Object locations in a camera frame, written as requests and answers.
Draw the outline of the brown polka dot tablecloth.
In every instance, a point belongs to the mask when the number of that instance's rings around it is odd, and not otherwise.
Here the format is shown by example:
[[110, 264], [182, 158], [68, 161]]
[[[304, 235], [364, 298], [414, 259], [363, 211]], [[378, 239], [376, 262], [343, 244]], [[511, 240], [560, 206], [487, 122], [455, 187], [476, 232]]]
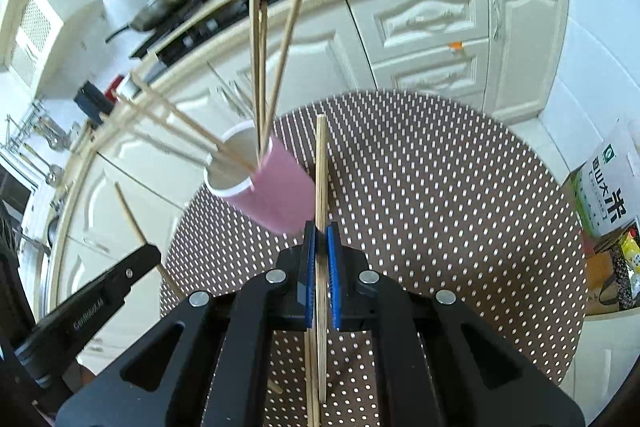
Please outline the brown polka dot tablecloth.
[[[444, 98], [352, 92], [299, 107], [274, 133], [314, 175], [317, 115], [328, 122], [329, 220], [370, 269], [424, 296], [457, 297], [559, 386], [585, 316], [580, 225], [560, 184], [500, 122]], [[240, 289], [302, 233], [272, 234], [203, 182], [168, 254], [187, 291]], [[378, 426], [368, 333], [328, 334], [322, 426]], [[275, 333], [263, 426], [307, 426], [303, 336]]]

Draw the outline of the cardboard box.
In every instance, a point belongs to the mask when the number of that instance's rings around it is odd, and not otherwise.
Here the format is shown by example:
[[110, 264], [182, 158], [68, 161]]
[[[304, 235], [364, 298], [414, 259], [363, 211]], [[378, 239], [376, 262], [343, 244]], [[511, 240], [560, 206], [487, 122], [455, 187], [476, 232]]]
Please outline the cardboard box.
[[637, 233], [636, 222], [603, 237], [587, 254], [587, 315], [602, 315], [636, 309], [639, 306], [639, 273], [634, 273], [622, 256], [618, 241], [628, 231]]

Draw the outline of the pink cylindrical utensil cup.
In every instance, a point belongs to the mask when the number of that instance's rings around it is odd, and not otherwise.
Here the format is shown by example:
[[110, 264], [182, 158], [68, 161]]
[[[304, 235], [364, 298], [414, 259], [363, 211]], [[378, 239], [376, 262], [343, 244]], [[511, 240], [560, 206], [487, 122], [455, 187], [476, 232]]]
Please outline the pink cylindrical utensil cup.
[[256, 132], [250, 120], [224, 132], [222, 141], [254, 170], [212, 159], [204, 169], [208, 191], [274, 234], [292, 234], [314, 219], [314, 180], [276, 137], [256, 156]]

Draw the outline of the dark blue knife block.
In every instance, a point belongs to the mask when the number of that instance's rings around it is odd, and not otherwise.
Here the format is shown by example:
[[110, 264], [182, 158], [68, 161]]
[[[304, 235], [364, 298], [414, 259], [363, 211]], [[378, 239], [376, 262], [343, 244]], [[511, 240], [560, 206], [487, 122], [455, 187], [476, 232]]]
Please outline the dark blue knife block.
[[103, 124], [100, 115], [110, 115], [114, 108], [114, 103], [90, 81], [86, 81], [79, 88], [74, 102], [87, 116], [90, 126], [94, 129]]

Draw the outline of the red small container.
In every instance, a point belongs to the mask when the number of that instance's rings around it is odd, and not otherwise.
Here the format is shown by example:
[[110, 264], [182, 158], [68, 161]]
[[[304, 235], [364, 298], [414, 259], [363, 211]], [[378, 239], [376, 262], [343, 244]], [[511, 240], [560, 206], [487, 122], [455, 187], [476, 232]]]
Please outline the red small container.
[[115, 100], [115, 95], [113, 94], [113, 92], [117, 90], [117, 88], [122, 83], [122, 80], [124, 80], [124, 79], [125, 79], [125, 77], [123, 75], [118, 75], [118, 76], [116, 76], [114, 78], [114, 80], [107, 87], [107, 89], [105, 90], [104, 94], [109, 100], [111, 100], [111, 101]]

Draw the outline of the white mug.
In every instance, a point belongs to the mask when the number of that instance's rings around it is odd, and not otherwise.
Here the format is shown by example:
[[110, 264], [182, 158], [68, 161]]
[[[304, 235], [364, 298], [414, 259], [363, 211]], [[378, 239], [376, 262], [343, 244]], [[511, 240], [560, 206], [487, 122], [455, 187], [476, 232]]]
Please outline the white mug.
[[123, 96], [124, 98], [129, 98], [129, 100], [134, 100], [136, 96], [141, 92], [142, 83], [143, 81], [138, 75], [134, 74], [133, 72], [130, 72], [130, 74], [128, 74], [122, 80], [122, 82], [119, 83], [115, 92], [118, 95]]

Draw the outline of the white rice bag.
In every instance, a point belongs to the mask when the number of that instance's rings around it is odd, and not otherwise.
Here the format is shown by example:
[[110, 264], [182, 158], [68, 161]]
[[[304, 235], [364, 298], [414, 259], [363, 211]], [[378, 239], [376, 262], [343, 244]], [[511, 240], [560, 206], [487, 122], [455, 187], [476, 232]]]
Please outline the white rice bag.
[[639, 119], [622, 118], [571, 175], [582, 227], [595, 239], [639, 218]]

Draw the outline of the black wok with lid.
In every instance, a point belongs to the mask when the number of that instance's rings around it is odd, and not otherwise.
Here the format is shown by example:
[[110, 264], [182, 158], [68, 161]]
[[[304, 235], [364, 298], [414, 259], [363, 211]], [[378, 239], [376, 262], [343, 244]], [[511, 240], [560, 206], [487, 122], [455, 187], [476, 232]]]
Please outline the black wok with lid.
[[115, 30], [105, 38], [105, 43], [110, 43], [116, 36], [127, 30], [148, 32], [168, 19], [172, 14], [182, 9], [191, 0], [149, 0], [141, 8], [130, 22]]

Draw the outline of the black induction cooker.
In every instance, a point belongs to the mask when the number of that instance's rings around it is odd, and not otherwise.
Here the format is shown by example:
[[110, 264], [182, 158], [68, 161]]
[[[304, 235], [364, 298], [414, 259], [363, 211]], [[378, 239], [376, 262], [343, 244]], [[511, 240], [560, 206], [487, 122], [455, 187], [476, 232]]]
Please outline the black induction cooker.
[[134, 58], [142, 60], [145, 54], [148, 53], [149, 48], [152, 48], [154, 44], [162, 41], [166, 35], [171, 33], [171, 31], [174, 31], [186, 20], [191, 18], [206, 2], [209, 2], [209, 0], [190, 0], [187, 4], [183, 5], [182, 8], [178, 9], [178, 11], [172, 13], [171, 16], [168, 16], [163, 23], [160, 23], [157, 28], [152, 31], [149, 38], [143, 41], [137, 49], [133, 50], [129, 54], [130, 60], [133, 60]]

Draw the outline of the wall utensil rack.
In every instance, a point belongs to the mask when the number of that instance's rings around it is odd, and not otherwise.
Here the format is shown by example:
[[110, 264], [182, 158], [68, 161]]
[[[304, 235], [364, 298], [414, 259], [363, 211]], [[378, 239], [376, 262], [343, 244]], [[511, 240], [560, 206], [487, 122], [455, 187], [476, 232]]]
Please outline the wall utensil rack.
[[39, 167], [45, 162], [65, 166], [70, 159], [70, 135], [40, 100], [1, 103], [1, 160], [26, 167], [20, 154]]

